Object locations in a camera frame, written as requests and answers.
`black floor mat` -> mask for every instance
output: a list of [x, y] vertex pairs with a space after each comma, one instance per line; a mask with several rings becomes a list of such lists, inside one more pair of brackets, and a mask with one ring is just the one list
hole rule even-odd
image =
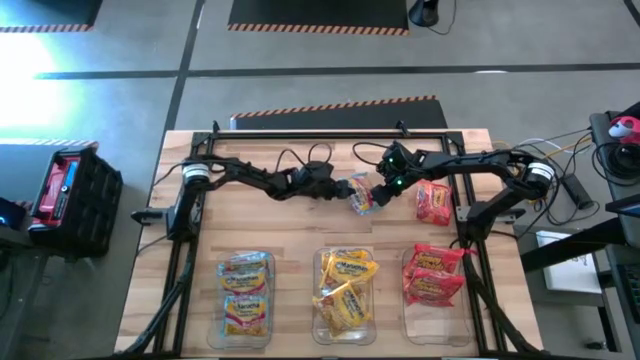
[[405, 0], [235, 0], [231, 31], [408, 35]]
[[233, 115], [231, 127], [237, 130], [393, 129], [400, 120], [409, 131], [447, 128], [435, 96], [239, 113]]
[[89, 31], [102, 0], [0, 0], [0, 33]]

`floor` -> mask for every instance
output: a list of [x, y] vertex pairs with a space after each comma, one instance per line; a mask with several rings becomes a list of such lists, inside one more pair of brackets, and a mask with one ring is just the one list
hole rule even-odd
[[[591, 113], [624, 109], [640, 93], [640, 28], [623, 0], [458, 0], [451, 34], [412, 27], [406, 38], [227, 32], [231, 4], [104, 0], [92, 32], [0, 34], [7, 49], [0, 57], [0, 137], [98, 140], [99, 154], [126, 183], [109, 254], [92, 265], [49, 263], [21, 359], [111, 353], [140, 233], [128, 214], [146, 205], [164, 130], [210, 128], [213, 120], [228, 128], [237, 112], [435, 94], [451, 128], [489, 128], [494, 140], [516, 144], [586, 128]], [[452, 8], [442, 2], [439, 27]], [[548, 66], [565, 64], [587, 65]], [[234, 71], [381, 66], [422, 73]], [[222, 71], [195, 77], [189, 69]], [[476, 72], [487, 69], [513, 72]], [[610, 195], [589, 159], [578, 157], [577, 172], [604, 204]], [[570, 210], [561, 195], [555, 213]], [[534, 215], [528, 211], [520, 222]], [[609, 216], [600, 211], [571, 226]], [[628, 343], [621, 354], [582, 348], [602, 338], [595, 310], [535, 308], [553, 353], [633, 358]]]

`snack bag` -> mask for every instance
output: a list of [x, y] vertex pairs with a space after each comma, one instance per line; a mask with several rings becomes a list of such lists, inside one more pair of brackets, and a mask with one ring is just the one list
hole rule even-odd
[[451, 220], [451, 188], [426, 180], [418, 182], [416, 217], [421, 221], [448, 226]]
[[247, 271], [244, 274], [223, 272], [218, 274], [222, 289], [232, 295], [267, 293], [267, 270]]
[[373, 277], [379, 267], [375, 261], [331, 255], [320, 288], [335, 288], [348, 281], [353, 285], [364, 284]]
[[265, 252], [260, 251], [249, 254], [236, 255], [225, 261], [224, 264], [220, 266], [221, 269], [219, 269], [218, 272], [244, 273], [266, 269], [268, 275], [268, 260], [269, 255]]
[[267, 336], [267, 298], [227, 296], [224, 301], [222, 336]]
[[337, 255], [340, 257], [348, 257], [353, 259], [366, 259], [368, 253], [366, 250], [362, 249], [340, 249], [327, 251], [322, 254], [322, 272], [324, 273], [327, 270], [327, 266], [329, 266], [329, 260], [331, 259], [331, 255]]
[[355, 194], [349, 196], [349, 201], [358, 214], [365, 215], [380, 209], [371, 195], [372, 186], [367, 179], [367, 173], [353, 174], [346, 180], [349, 187], [355, 191]]
[[446, 249], [426, 244], [415, 244], [414, 251], [411, 261], [405, 265], [402, 271], [403, 276], [411, 277], [416, 268], [453, 274], [464, 255], [464, 249]]
[[451, 297], [464, 284], [464, 276], [442, 271], [417, 268], [405, 286], [408, 305], [420, 303], [428, 306], [450, 307]]
[[369, 319], [360, 297], [350, 282], [343, 284], [322, 298], [313, 298], [313, 305], [327, 322], [331, 337], [336, 338], [357, 328]]

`red snack bag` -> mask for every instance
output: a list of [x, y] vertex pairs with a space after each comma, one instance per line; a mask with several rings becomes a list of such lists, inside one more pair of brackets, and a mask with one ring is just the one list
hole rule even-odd
[[451, 220], [451, 188], [430, 181], [418, 182], [416, 217], [424, 222], [448, 226]]
[[407, 263], [402, 275], [411, 277], [416, 268], [445, 271], [453, 274], [458, 262], [464, 255], [464, 249], [446, 249], [427, 244], [415, 244], [415, 253]]
[[404, 291], [408, 305], [451, 307], [451, 297], [464, 284], [464, 276], [417, 268]]

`black metal frame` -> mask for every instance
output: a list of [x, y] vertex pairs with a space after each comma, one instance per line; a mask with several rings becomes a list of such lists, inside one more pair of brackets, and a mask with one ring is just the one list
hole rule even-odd
[[[439, 140], [440, 144], [443, 148], [443, 152], [447, 154], [451, 154], [451, 146], [455, 146], [455, 151], [459, 155], [465, 154], [463, 136], [461, 132], [454, 131], [444, 131], [444, 132], [413, 132], [409, 134], [406, 131], [386, 131], [386, 132], [349, 132], [349, 131], [339, 131], [339, 132], [329, 132], [329, 131], [320, 131], [320, 132], [284, 132], [284, 131], [274, 131], [274, 132], [217, 132], [214, 129], [212, 133], [194, 133], [192, 139], [192, 148], [191, 154], [198, 153], [199, 146], [201, 144], [207, 145], [207, 152], [211, 153], [213, 151], [214, 142], [217, 140], [273, 140], [273, 139], [432, 139]], [[471, 176], [469, 174], [465, 174], [462, 176], [464, 188], [466, 192], [467, 202], [469, 205], [475, 202], [475, 194], [473, 190], [473, 183], [471, 180]], [[462, 205], [460, 199], [460, 193], [457, 187], [457, 180], [454, 175], [449, 176], [449, 182], [453, 188], [453, 199], [454, 205], [460, 206]], [[204, 207], [204, 193], [201, 194], [200, 204]], [[462, 229], [464, 228], [464, 223], [458, 220], [457, 214], [455, 214], [456, 226], [458, 233], [462, 233]], [[197, 233], [199, 234], [200, 224], [198, 224]], [[466, 247], [469, 244], [467, 240], [463, 237], [460, 239], [461, 246]], [[486, 246], [483, 241], [477, 242], [477, 252], [478, 252], [478, 260], [481, 268], [482, 275], [482, 283], [486, 290], [482, 290], [476, 288], [475, 286], [468, 286], [468, 296], [470, 300], [470, 309], [471, 316], [473, 319], [473, 326], [475, 331], [476, 343], [478, 344], [479, 356], [481, 357], [494, 357], [494, 358], [531, 358], [531, 359], [540, 359], [540, 358], [557, 358], [564, 359], [565, 357], [557, 357], [543, 353], [518, 353], [518, 352], [509, 352], [506, 346], [505, 333], [503, 329], [501, 329], [500, 325], [496, 318], [491, 316], [492, 321], [492, 330], [496, 339], [496, 350], [490, 350], [489, 345], [487, 343], [487, 337], [484, 329], [484, 324], [482, 320], [482, 312], [480, 309], [480, 302], [478, 301], [479, 292], [478, 290], [482, 290], [481, 292], [486, 294], [488, 293], [491, 297], [495, 299], [495, 286], [493, 283], [493, 277], [491, 274], [491, 267], [489, 264], [489, 258]], [[171, 255], [169, 258], [169, 268], [167, 269], [167, 275], [165, 280], [165, 291], [163, 294], [163, 301], [167, 298], [170, 290], [173, 288], [174, 282], [176, 280], [176, 274], [178, 271], [178, 259], [180, 257], [180, 250], [182, 247], [182, 243], [179, 241], [175, 241], [173, 244], [173, 248], [171, 251]], [[198, 247], [198, 237], [192, 239], [189, 244], [189, 254], [193, 256], [195, 259]], [[466, 266], [471, 264], [470, 258], [467, 259]], [[161, 326], [158, 328], [158, 331], [154, 334], [155, 341], [153, 345], [153, 349], [151, 353], [145, 354], [114, 354], [110, 358], [121, 358], [121, 359], [129, 359], [129, 358], [170, 358], [170, 357], [180, 357], [182, 353], [182, 343], [184, 340], [184, 331], [186, 328], [186, 320], [188, 315], [188, 307], [189, 307], [189, 295], [191, 292], [191, 282], [192, 282], [193, 272], [189, 277], [189, 280], [184, 287], [183, 292], [181, 293], [180, 305], [178, 309], [178, 316], [176, 321], [176, 331], [173, 339], [172, 347], [170, 351], [164, 350], [165, 338], [166, 338], [166, 326], [167, 326], [167, 318], [162, 319]]]

